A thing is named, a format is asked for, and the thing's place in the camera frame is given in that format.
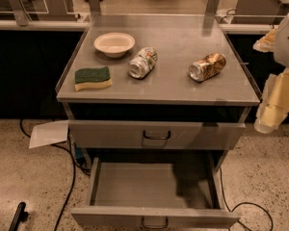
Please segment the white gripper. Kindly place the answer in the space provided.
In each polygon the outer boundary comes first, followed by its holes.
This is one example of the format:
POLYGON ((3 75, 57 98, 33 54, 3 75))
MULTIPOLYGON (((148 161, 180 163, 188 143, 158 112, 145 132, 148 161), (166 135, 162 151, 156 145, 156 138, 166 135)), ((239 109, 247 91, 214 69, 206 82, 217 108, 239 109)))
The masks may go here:
POLYGON ((289 114, 289 13, 277 30, 272 29, 252 47, 267 53, 274 51, 275 61, 286 66, 278 75, 270 74, 257 109, 254 129, 263 134, 276 130, 289 114))

